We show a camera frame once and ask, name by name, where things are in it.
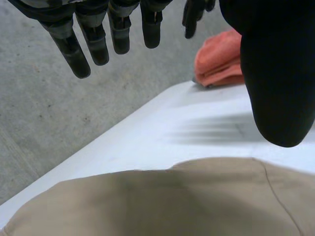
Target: white surface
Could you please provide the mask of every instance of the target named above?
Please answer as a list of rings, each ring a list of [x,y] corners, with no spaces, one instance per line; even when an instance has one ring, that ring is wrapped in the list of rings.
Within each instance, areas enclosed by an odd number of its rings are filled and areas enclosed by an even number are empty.
[[[255,157],[315,173],[315,134],[297,147],[268,143],[252,118],[245,86],[173,86],[0,206],[0,228],[54,184],[130,169],[165,169],[203,157]]]

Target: gray concrete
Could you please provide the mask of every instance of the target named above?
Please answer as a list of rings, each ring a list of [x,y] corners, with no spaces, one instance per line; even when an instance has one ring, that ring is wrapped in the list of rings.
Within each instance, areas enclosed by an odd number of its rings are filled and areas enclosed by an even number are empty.
[[[176,0],[164,11],[154,50],[144,46],[135,10],[127,55],[114,53],[106,17],[110,62],[102,67],[93,65],[75,24],[92,69],[79,80],[41,25],[0,0],[0,204],[166,88],[192,78],[198,48],[228,26],[216,9],[186,40],[183,6]]]

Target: seam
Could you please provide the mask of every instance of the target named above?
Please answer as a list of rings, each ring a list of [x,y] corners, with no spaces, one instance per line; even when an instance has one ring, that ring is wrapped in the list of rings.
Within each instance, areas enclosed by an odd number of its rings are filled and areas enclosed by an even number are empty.
[[[2,232],[3,232],[4,236],[9,236],[9,234],[6,232],[5,226],[3,227]]]
[[[277,202],[282,206],[282,208],[286,211],[286,213],[288,214],[288,216],[290,217],[290,219],[292,220],[292,222],[295,224],[296,228],[297,228],[298,231],[299,231],[300,236],[303,236],[304,234],[302,233],[301,228],[299,227],[299,225],[298,225],[297,222],[295,221],[293,215],[292,215],[292,214],[290,213],[290,211],[285,207],[284,203],[282,203],[282,202],[280,201],[280,199],[279,199],[279,197],[277,196],[277,194],[276,194],[274,188],[272,187],[271,182],[270,182],[269,177],[268,177],[268,172],[267,172],[267,169],[266,169],[265,164],[264,164],[262,161],[259,161],[259,160],[256,160],[256,161],[258,161],[258,162],[262,165],[262,167],[264,168],[267,182],[268,182],[269,187],[270,187],[270,189],[271,189],[273,195],[275,196]]]

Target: orange towel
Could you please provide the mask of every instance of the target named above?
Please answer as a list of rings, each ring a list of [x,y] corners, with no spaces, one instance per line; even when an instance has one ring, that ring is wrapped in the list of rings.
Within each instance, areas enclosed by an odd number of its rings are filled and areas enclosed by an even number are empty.
[[[195,79],[203,86],[244,83],[241,35],[235,30],[208,38],[195,58]]]

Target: beige trousers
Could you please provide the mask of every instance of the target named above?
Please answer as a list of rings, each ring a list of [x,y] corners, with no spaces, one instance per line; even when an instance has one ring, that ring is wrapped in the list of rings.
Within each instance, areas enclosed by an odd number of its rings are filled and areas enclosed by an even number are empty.
[[[23,205],[2,235],[315,236],[315,176],[209,158],[68,180]]]

